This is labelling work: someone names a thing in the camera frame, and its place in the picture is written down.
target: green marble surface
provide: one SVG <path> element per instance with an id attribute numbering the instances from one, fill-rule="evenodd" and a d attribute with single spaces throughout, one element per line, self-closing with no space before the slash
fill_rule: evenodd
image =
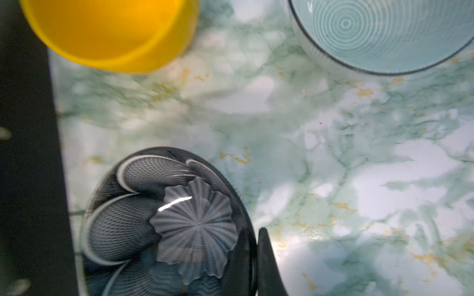
<path id="1" fill-rule="evenodd" d="M 51 53 L 77 254 L 102 176 L 175 146 L 268 228 L 291 296 L 474 295 L 474 46 L 426 72 L 348 80 L 307 57 L 284 1 L 201 6 L 190 49 L 150 74 Z"/>

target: bowl rim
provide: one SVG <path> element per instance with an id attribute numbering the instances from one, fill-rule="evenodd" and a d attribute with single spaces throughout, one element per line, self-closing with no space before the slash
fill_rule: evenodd
<path id="1" fill-rule="evenodd" d="M 350 64 L 347 64 L 346 62 L 336 58 L 335 56 L 331 55 L 330 53 L 328 53 L 327 51 L 325 51 L 321 46 L 318 45 L 318 43 L 313 39 L 313 37 L 311 37 L 311 35 L 308 33 L 308 31 L 306 30 L 306 28 L 304 27 L 304 25 L 302 24 L 300 18 L 298 17 L 298 14 L 296 12 L 296 8 L 293 4 L 293 0 L 288 0 L 288 4 L 290 5 L 290 10 L 293 14 L 293 17 L 294 19 L 296 20 L 296 23 L 298 24 L 298 27 L 300 28 L 300 30 L 303 32 L 303 34 L 305 35 L 305 37 L 320 51 L 322 52 L 327 58 L 331 59 L 332 61 L 336 62 L 337 64 L 341 65 L 341 66 L 344 66 L 350 70 L 353 70 L 353 71 L 356 71 L 356 72 L 359 72 L 359 73 L 363 73 L 363 74 L 370 74 L 370 75 L 377 75 L 377 76 L 402 76 L 402 75 L 408 75 L 408 74 L 413 74 L 413 73 L 417 73 L 417 72 L 421 72 L 421 71 L 424 71 L 424 70 L 427 70 L 429 68 L 433 68 L 441 63 L 444 63 L 445 61 L 451 59 L 452 57 L 454 57 L 456 54 L 458 54 L 460 51 L 462 51 L 463 49 L 465 49 L 473 40 L 474 40 L 474 36 L 471 37 L 471 39 L 465 44 L 463 45 L 461 48 L 459 48 L 458 50 L 456 50 L 454 53 L 452 53 L 450 56 L 448 56 L 447 58 L 441 60 L 441 61 L 438 61 L 436 63 L 433 63 L 431 65 L 428 65 L 428 66 L 425 66 L 425 67 L 422 67 L 422 68 L 418 68 L 418 69 L 415 69 L 415 70 L 410 70 L 410 71 L 404 71 L 404 72 L 393 72 L 393 73 L 385 73 L 385 72 L 377 72 L 377 71 L 371 71 L 371 70 L 365 70 L 365 69 L 362 69 L 362 68 L 358 68 L 358 67 L 355 67 L 355 66 L 352 66 Z"/>
<path id="2" fill-rule="evenodd" d="M 23 13 L 25 14 L 25 17 L 35 34 L 53 51 L 55 51 L 62 57 L 78 64 L 87 65 L 95 68 L 107 68 L 127 64 L 128 62 L 136 60 L 141 56 L 145 55 L 147 52 L 149 52 L 157 43 L 159 43 L 162 39 L 166 37 L 166 35 L 178 22 L 179 16 L 184 10 L 186 0 L 176 1 L 176 8 L 173 10 L 173 14 L 170 16 L 168 21 L 161 27 L 161 29 L 151 35 L 145 42 L 115 57 L 99 59 L 78 57 L 63 50 L 60 46 L 58 46 L 48 37 L 48 34 L 43 29 L 41 29 L 41 26 L 38 24 L 38 21 L 36 19 L 36 14 L 33 8 L 31 7 L 32 0 L 19 0 L 19 2 L 21 4 L 21 8 L 23 10 Z"/>

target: marble veining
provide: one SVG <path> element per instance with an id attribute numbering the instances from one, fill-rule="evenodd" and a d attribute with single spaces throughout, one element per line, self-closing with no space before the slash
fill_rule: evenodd
<path id="1" fill-rule="evenodd" d="M 474 47 L 418 74 L 344 79 L 303 52 L 282 3 L 202 0 L 190 49 L 147 75 L 51 53 L 77 253 L 112 165 L 175 146 L 268 228 L 290 295 L 473 295 Z"/>

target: wavy pattern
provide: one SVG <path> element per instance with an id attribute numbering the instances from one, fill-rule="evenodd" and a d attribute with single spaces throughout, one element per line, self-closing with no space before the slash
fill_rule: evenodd
<path id="1" fill-rule="evenodd" d="M 216 277 L 202 277 L 193 281 L 188 289 L 193 296 L 219 296 L 222 283 Z"/>
<path id="2" fill-rule="evenodd" d="M 182 288 L 174 266 L 155 262 L 148 267 L 137 260 L 114 274 L 102 296 L 174 296 Z"/>
<path id="3" fill-rule="evenodd" d="M 221 278 L 227 253 L 238 239 L 229 199 L 212 191 L 201 178 L 195 178 L 187 187 L 166 188 L 166 203 L 182 197 L 192 198 L 158 210 L 150 219 L 155 231 L 162 235 L 156 260 L 178 263 L 185 285 L 203 272 Z"/>
<path id="4" fill-rule="evenodd" d="M 206 165 L 196 161 L 194 159 L 188 159 L 186 164 L 195 172 L 197 172 L 201 177 L 203 177 L 206 182 L 210 185 L 212 190 L 218 191 L 225 196 L 230 196 L 231 193 L 224 182 L 219 178 L 219 176 L 214 173 Z"/>
<path id="5" fill-rule="evenodd" d="M 159 202 L 136 195 L 120 196 L 103 204 L 86 224 L 84 253 L 94 262 L 128 259 L 159 235 L 148 222 Z"/>
<path id="6" fill-rule="evenodd" d="M 185 185 L 195 177 L 195 172 L 184 163 L 158 155 L 131 157 L 117 170 L 117 181 L 123 188 L 159 196 L 166 186 Z"/>

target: blue ceramic bowl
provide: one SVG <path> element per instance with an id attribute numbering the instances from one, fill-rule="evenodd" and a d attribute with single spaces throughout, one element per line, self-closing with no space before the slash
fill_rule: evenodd
<path id="1" fill-rule="evenodd" d="M 329 71 L 403 75 L 474 37 L 473 0 L 288 0 L 303 49 Z"/>

